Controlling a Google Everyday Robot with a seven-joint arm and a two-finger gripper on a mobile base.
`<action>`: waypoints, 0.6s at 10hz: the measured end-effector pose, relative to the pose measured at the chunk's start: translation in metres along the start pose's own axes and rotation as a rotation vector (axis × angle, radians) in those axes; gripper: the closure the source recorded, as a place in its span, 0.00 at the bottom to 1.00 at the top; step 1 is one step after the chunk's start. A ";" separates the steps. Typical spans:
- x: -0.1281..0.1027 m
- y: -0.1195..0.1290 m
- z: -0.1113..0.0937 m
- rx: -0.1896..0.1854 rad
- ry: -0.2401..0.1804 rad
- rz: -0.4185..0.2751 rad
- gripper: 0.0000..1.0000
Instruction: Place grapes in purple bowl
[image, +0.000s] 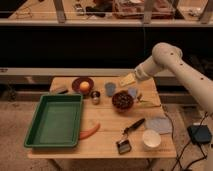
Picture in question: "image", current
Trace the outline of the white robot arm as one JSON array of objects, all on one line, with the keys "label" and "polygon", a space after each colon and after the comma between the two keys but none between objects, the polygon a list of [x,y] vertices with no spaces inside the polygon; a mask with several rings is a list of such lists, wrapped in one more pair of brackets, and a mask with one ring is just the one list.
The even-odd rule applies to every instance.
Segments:
[{"label": "white robot arm", "polygon": [[151,56],[123,77],[120,85],[148,80],[167,69],[208,114],[213,114],[213,81],[185,63],[182,56],[180,48],[164,42],[158,43],[153,47]]}]

